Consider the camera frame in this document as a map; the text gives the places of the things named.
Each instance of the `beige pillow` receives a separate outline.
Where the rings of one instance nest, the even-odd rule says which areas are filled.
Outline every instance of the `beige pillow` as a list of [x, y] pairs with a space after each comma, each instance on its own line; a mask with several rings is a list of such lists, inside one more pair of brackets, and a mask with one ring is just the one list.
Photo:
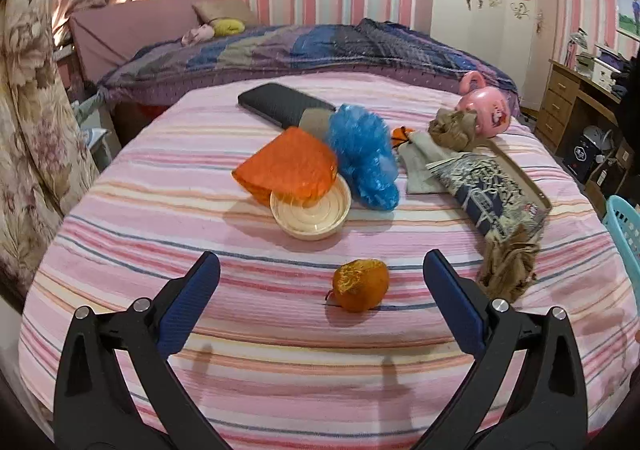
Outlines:
[[203, 24], [210, 24], [217, 18], [235, 18], [245, 26], [259, 26], [260, 21], [244, 0], [201, 0], [193, 5]]

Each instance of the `framed picture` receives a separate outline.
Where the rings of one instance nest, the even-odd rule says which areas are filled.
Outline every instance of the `framed picture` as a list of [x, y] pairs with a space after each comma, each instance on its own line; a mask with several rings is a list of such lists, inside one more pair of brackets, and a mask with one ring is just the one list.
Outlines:
[[618, 32], [640, 42], [640, 0], [616, 0]]

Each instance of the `orange fruit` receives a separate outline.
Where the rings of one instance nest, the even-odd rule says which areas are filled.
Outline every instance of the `orange fruit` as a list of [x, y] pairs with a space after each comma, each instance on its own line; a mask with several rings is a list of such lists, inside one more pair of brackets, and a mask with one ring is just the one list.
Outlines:
[[334, 273], [334, 297], [351, 313], [377, 306], [389, 289], [389, 270], [375, 258], [359, 258], [343, 264]]

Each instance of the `pink watering can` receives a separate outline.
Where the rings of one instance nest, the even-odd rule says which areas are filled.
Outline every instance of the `pink watering can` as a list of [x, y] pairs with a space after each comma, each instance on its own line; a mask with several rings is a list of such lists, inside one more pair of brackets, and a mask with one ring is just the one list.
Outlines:
[[[478, 85], [471, 91], [471, 81]], [[460, 94], [457, 110], [474, 110], [478, 114], [476, 134], [482, 138], [492, 138], [509, 128], [511, 111], [500, 89], [487, 87], [484, 77], [478, 71], [469, 71], [460, 81]]]

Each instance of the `striped bedsheet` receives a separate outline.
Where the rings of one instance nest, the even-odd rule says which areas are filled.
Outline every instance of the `striped bedsheet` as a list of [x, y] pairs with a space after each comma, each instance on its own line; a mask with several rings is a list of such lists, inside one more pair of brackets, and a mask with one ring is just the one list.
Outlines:
[[[426, 128], [455, 94], [366, 74], [284, 77], [281, 83], [339, 105], [358, 103], [389, 127]], [[393, 213], [355, 205], [344, 231], [292, 239], [230, 171], [278, 131], [237, 106], [261, 82], [188, 93], [123, 149], [65, 219], [28, 296], [20, 370], [52, 408], [54, 379], [73, 311], [121, 310], [183, 276], [202, 250], [222, 262], [218, 290], [176, 375], [207, 419], [240, 449], [409, 448], [452, 397], [472, 360], [462, 354], [422, 279], [442, 250], [473, 278], [483, 242], [448, 194], [405, 196]], [[567, 309], [587, 383], [590, 430], [618, 406], [638, 360], [630, 281], [609, 234], [574, 182], [515, 122], [499, 142], [553, 203], [536, 262], [538, 280], [518, 308]], [[380, 258], [390, 289], [363, 315], [326, 305], [335, 268]], [[522, 354], [485, 420], [497, 421]], [[130, 360], [124, 376], [145, 422], [160, 427]]]

